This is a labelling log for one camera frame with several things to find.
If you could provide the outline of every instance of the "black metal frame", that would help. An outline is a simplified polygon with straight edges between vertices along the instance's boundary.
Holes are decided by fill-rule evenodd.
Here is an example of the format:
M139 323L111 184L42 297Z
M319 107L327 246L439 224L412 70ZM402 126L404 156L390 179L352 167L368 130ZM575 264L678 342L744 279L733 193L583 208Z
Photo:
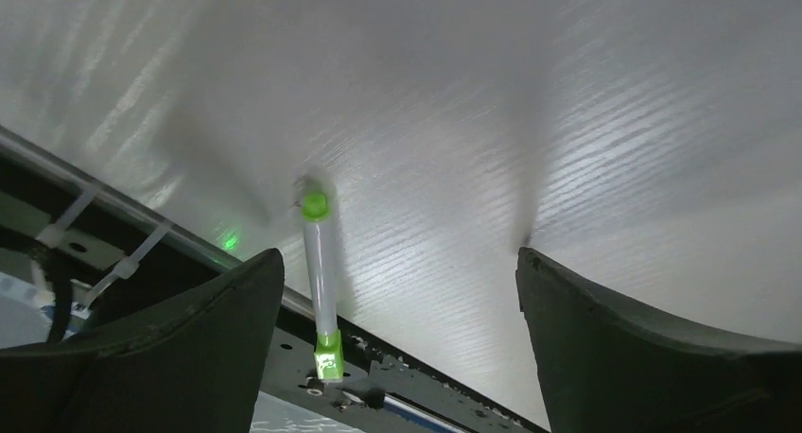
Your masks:
M15 146L24 146L26 151L36 151L54 164L61 164L8 130L0 129L0 132L4 133L4 138L14 139ZM85 174L75 172L80 178L88 179ZM22 157L16 150L0 150L0 173L3 174L0 190L52 217L57 217L79 194L73 182ZM73 227L130 254L152 231L154 223L98 200L78 217ZM181 229L178 234L192 236ZM107 322L130 313L125 308L126 297L136 296L140 305L143 300L158 303L211 280L227 269L225 262L232 261L229 255L197 237L192 241L188 246L186 239L170 235L163 239L143 260L134 276L115 283L104 294L112 299L116 297L115 309L109 310L107 318L100 320ZM78 260L75 268L80 280L89 284L103 274ZM164 280L171 282L152 282ZM310 395L306 380L314 368L314 321L283 305L275 327L261 390L294 405L368 432L546 431L342 318L340 329L349 377L342 385L327 388L322 396ZM449 430L439 426L442 424L458 429Z

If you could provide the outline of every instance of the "screw hole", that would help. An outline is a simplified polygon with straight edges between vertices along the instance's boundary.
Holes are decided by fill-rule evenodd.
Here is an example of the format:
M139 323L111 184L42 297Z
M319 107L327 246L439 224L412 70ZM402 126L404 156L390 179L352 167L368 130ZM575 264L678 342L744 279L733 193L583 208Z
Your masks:
M67 244L67 247L78 253L86 253L86 247L83 244L79 244L78 242L71 242Z

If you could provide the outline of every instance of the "marker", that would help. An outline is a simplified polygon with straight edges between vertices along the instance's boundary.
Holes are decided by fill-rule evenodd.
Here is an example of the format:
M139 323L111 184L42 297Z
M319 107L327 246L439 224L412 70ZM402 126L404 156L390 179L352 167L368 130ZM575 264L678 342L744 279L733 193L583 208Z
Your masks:
M304 247L312 306L318 342L315 347L315 368L324 383L342 381L344 365L342 340L337 327L336 274L334 249L337 245L334 224L329 217L329 205L322 192L307 193L301 200L304 218Z

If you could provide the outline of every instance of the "glossy white surface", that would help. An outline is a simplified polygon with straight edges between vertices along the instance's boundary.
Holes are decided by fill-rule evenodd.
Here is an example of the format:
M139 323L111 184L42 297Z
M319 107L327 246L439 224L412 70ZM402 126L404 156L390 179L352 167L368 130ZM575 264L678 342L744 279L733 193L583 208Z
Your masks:
M800 0L0 0L0 122L213 242L337 190L340 312L546 424L533 245L802 341Z

